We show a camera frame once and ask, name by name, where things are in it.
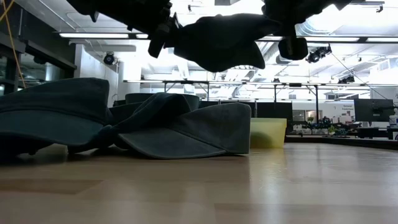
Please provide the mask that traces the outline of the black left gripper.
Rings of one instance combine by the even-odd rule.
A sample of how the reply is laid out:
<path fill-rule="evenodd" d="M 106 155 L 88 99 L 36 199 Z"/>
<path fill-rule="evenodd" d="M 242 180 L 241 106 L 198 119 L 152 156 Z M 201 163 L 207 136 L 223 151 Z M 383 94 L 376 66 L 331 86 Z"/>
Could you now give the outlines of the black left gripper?
<path fill-rule="evenodd" d="M 165 45 L 168 47 L 171 45 L 173 35 L 182 25 L 171 6 L 151 6 L 149 9 L 154 17 L 154 30 L 148 36 L 150 40 L 148 53 L 157 58 Z"/>

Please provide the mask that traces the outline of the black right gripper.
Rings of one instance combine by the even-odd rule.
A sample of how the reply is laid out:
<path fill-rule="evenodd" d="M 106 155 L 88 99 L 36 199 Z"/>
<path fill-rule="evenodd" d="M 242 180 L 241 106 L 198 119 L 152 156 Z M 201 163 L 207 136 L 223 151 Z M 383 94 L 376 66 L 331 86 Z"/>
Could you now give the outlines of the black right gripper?
<path fill-rule="evenodd" d="M 293 11 L 291 9 L 264 9 L 263 13 L 268 18 L 281 24 L 276 36 L 282 37 L 278 43 L 280 55 L 289 60 L 302 60 L 308 55 L 307 41 L 297 37 Z"/>

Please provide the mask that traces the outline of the grey cap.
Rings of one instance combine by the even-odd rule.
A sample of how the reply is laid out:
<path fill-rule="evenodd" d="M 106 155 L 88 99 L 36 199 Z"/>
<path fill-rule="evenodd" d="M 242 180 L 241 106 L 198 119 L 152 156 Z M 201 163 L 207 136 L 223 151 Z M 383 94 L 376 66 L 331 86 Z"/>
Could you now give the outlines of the grey cap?
<path fill-rule="evenodd" d="M 207 106 L 169 124 L 119 134 L 141 154 L 156 159 L 195 159 L 250 151 L 251 108 L 242 103 Z"/>
<path fill-rule="evenodd" d="M 266 133 L 252 132 L 250 135 L 250 147 L 252 149 L 273 148 L 273 138 Z"/>

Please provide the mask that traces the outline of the dark teal cap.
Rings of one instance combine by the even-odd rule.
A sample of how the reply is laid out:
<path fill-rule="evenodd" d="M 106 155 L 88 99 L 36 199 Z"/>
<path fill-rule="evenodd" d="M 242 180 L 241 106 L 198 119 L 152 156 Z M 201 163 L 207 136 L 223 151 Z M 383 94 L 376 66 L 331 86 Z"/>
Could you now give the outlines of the dark teal cap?
<path fill-rule="evenodd" d="M 34 155 L 53 144 L 93 149 L 112 134 L 109 82 L 72 78 L 0 96 L 0 157 Z"/>

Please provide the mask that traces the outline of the black track light cluster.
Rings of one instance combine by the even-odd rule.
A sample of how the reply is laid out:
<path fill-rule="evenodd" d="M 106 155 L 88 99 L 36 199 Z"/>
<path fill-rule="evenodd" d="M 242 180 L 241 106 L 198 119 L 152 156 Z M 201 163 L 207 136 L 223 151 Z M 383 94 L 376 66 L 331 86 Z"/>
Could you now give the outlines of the black track light cluster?
<path fill-rule="evenodd" d="M 325 58 L 327 55 L 332 53 L 331 46 L 327 47 L 317 47 L 316 49 L 310 51 L 309 55 L 305 59 L 308 63 L 317 63 L 320 59 Z"/>

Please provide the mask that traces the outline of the black ceiling spotlight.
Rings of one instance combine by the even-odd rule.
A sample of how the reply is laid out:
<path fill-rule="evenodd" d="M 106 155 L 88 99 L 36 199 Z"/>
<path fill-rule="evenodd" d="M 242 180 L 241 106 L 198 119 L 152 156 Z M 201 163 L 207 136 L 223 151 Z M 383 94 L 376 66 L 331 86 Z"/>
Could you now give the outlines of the black ceiling spotlight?
<path fill-rule="evenodd" d="M 106 65 L 114 65 L 117 62 L 117 59 L 114 56 L 114 52 L 107 52 L 103 58 L 103 62 Z"/>

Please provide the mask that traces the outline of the black beam with light strips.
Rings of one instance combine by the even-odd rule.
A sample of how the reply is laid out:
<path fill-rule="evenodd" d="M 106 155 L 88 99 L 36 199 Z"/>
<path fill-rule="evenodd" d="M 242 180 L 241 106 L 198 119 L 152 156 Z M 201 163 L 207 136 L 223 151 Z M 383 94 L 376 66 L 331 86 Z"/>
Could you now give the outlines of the black beam with light strips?
<path fill-rule="evenodd" d="M 58 35 L 67 39 L 131 39 L 147 40 L 149 36 L 141 33 L 101 33 L 101 32 L 58 32 Z M 398 37 L 371 36 L 349 37 L 337 35 L 303 36 L 310 43 L 336 44 L 398 44 Z"/>

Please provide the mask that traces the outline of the teal plastic basket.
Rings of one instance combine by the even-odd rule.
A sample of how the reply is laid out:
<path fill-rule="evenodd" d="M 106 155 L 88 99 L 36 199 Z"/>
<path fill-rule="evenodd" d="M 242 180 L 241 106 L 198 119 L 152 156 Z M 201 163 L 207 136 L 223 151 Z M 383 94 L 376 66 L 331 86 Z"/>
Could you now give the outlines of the teal plastic basket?
<path fill-rule="evenodd" d="M 130 93 L 125 96 L 126 104 L 140 103 L 148 100 L 154 93 Z M 199 109 L 200 98 L 195 95 L 182 94 L 191 110 Z"/>

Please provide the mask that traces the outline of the yellow translucent plastic bin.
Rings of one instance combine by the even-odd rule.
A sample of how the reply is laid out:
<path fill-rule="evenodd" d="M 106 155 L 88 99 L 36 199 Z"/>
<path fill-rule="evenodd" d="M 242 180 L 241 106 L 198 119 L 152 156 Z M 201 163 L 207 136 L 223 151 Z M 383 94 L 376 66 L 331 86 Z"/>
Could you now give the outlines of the yellow translucent plastic bin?
<path fill-rule="evenodd" d="M 252 118 L 251 133 L 261 132 L 273 138 L 273 148 L 282 149 L 285 142 L 287 120 L 285 118 Z"/>

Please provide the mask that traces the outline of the black computer monitor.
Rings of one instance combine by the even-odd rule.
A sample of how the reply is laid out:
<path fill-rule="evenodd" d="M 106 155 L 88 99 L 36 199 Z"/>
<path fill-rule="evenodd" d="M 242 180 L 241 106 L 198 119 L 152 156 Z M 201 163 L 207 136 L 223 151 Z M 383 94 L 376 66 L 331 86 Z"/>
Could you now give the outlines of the black computer monitor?
<path fill-rule="evenodd" d="M 388 122 L 395 108 L 393 100 L 354 99 L 355 121 Z"/>

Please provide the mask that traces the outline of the silver ceiling duct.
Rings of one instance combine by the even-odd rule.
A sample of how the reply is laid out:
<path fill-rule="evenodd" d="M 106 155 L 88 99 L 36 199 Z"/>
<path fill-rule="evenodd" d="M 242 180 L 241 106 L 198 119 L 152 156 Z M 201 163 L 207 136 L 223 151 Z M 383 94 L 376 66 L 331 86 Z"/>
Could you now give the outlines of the silver ceiling duct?
<path fill-rule="evenodd" d="M 309 17 L 304 23 L 296 24 L 298 35 L 329 35 L 343 25 L 340 16 L 333 14 L 317 14 Z"/>

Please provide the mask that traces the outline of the black aluminium table frame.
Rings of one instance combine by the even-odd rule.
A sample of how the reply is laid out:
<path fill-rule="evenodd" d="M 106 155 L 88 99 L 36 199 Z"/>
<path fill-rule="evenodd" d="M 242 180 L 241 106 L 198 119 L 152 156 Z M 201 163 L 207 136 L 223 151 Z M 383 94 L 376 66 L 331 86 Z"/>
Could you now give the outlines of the black aluminium table frame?
<path fill-rule="evenodd" d="M 328 136 L 286 136 L 288 143 L 314 143 L 314 144 L 336 144 L 342 146 L 368 147 L 375 149 L 387 149 L 398 151 L 398 141 L 378 139 L 357 139 Z"/>

